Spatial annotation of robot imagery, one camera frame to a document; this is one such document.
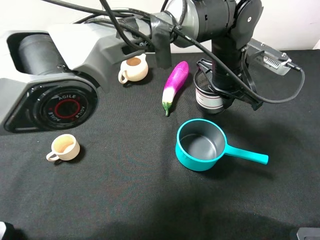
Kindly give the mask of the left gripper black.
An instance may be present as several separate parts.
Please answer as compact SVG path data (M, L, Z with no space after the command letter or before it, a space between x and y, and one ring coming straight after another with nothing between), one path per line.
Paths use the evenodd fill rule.
M250 77L248 64L246 63L247 51L241 48L237 49L235 41L227 37L212 40L211 45L212 53L253 92L256 92L256 85ZM243 87L241 87L215 60L202 58L197 62L197 70L201 70L205 74L209 81L209 88L221 97L221 109L228 109L233 104L234 100L248 103L255 111L263 105L261 100L255 99L247 94L245 89L243 89Z

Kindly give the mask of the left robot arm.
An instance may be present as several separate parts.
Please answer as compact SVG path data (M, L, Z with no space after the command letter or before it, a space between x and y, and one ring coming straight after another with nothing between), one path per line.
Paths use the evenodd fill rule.
M244 49L263 12L259 0L166 0L158 13L132 8L95 10L75 23L46 31L11 30L0 36L0 133L75 128L98 105L121 62L155 53L158 67L171 66L170 45L199 47L217 63L216 82L240 91L229 73L246 68Z

